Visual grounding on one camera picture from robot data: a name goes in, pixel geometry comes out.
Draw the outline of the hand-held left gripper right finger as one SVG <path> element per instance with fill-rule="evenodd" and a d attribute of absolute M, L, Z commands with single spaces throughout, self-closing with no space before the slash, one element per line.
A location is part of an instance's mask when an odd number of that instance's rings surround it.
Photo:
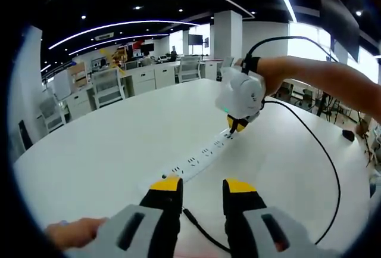
<path fill-rule="evenodd" d="M 237 179 L 223 181 L 225 232 L 232 257 L 339 257 L 317 247 L 302 224 Z"/>

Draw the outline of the person's left hand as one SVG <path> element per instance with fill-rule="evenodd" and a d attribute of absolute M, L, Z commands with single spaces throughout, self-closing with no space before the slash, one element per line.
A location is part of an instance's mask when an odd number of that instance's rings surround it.
<path fill-rule="evenodd" d="M 59 222 L 48 225 L 44 232 L 51 242 L 60 250 L 82 248 L 93 241 L 99 227 L 108 220 L 107 217 L 84 217 L 74 222 Z"/>

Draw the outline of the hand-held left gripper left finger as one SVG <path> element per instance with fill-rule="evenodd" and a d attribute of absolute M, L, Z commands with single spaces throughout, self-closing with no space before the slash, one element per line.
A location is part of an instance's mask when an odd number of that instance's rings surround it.
<path fill-rule="evenodd" d="M 170 175 L 149 187 L 140 204 L 109 218 L 96 238 L 66 257 L 173 257 L 180 232 L 183 180 Z"/>

